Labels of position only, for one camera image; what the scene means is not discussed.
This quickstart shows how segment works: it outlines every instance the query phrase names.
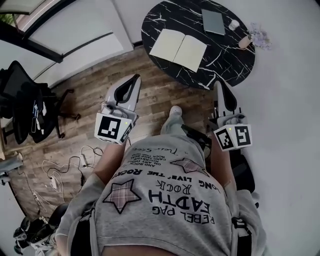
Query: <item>white shoe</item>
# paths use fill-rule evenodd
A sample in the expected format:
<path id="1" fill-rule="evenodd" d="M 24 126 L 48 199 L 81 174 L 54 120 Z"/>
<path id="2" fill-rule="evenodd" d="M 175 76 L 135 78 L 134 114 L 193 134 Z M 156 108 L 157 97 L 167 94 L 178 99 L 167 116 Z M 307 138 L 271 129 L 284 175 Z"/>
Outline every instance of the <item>white shoe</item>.
<path id="1" fill-rule="evenodd" d="M 172 114 L 177 113 L 179 116 L 182 116 L 182 109 L 179 106 L 172 106 L 172 108 L 170 109 L 170 114 L 169 116 L 171 116 Z"/>

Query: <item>open book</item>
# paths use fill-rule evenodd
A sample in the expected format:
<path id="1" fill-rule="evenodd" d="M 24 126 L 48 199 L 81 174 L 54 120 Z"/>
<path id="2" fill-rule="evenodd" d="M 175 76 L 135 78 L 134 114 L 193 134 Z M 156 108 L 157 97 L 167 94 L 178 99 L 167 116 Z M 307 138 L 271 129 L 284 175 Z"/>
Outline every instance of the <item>open book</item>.
<path id="1" fill-rule="evenodd" d="M 177 63 L 197 72 L 207 45 L 191 35 L 163 29 L 155 41 L 150 55 Z"/>

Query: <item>plaid star patch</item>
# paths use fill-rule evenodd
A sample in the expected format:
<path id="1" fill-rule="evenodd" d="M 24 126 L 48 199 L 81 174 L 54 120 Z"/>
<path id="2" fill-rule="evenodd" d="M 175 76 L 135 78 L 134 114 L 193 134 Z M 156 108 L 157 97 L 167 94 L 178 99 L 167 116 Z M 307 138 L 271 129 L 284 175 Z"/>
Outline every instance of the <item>plaid star patch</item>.
<path id="1" fill-rule="evenodd" d="M 114 204 L 117 212 L 121 214 L 127 203 L 141 200 L 141 197 L 132 191 L 133 184 L 134 179 L 123 184 L 112 183 L 110 194 L 103 200 L 103 203 Z"/>
<path id="2" fill-rule="evenodd" d="M 170 162 L 170 164 L 176 165 L 176 166 L 181 166 L 183 171 L 188 174 L 192 172 L 199 172 L 202 173 L 206 176 L 209 177 L 209 175 L 206 172 L 206 169 L 202 168 L 199 164 L 196 162 L 188 159 L 188 158 L 183 158 L 182 160 L 176 160 Z"/>

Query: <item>marble tabletop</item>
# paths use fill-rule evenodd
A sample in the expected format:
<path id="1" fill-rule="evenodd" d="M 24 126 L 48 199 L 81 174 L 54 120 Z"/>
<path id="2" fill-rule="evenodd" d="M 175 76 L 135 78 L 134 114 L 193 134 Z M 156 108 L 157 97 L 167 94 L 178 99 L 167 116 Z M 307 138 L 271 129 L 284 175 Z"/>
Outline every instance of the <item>marble tabletop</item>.
<path id="1" fill-rule="evenodd" d="M 222 14 L 225 36 L 204 31 L 201 9 Z M 229 29 L 231 20 L 240 23 L 235 31 Z M 180 31 L 207 45 L 197 72 L 149 55 L 161 70 L 186 86 L 213 90 L 215 81 L 221 78 L 236 86 L 253 69 L 254 46 L 250 44 L 246 49 L 238 46 L 238 42 L 248 34 L 247 27 L 232 11 L 214 1 L 165 0 L 152 8 L 141 28 L 142 42 L 148 54 L 162 29 Z"/>

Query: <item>pink vase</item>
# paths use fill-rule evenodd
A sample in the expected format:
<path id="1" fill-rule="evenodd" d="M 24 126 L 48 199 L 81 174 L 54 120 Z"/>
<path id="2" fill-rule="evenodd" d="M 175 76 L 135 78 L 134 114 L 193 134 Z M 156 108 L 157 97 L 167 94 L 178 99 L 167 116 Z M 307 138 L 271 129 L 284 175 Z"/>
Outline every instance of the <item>pink vase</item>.
<path id="1" fill-rule="evenodd" d="M 239 41 L 239 47 L 241 49 L 245 49 L 248 47 L 248 45 L 250 45 L 251 41 L 249 39 L 249 37 L 246 35 L 244 38 L 242 38 L 240 41 Z"/>

